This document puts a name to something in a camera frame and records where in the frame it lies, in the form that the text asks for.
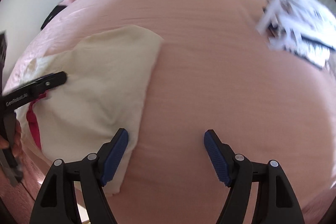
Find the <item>pink bedsheet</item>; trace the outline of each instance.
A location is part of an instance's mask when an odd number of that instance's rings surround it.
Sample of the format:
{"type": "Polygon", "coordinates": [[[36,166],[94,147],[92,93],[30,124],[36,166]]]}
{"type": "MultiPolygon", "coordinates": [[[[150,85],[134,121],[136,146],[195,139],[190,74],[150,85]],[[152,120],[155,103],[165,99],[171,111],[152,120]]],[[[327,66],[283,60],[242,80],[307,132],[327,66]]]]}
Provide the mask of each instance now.
{"type": "MultiPolygon", "coordinates": [[[[76,0],[29,45],[6,90],[17,85],[35,57],[127,24],[148,28],[165,42],[137,147],[120,193],[109,198],[116,220],[216,223],[228,189],[203,145],[210,128],[250,160],[278,160],[304,206],[332,183],[336,89],[325,72],[268,49],[267,37],[255,30],[264,5],[264,0],[76,0]]],[[[246,220],[253,207],[250,203],[246,220]]]]}

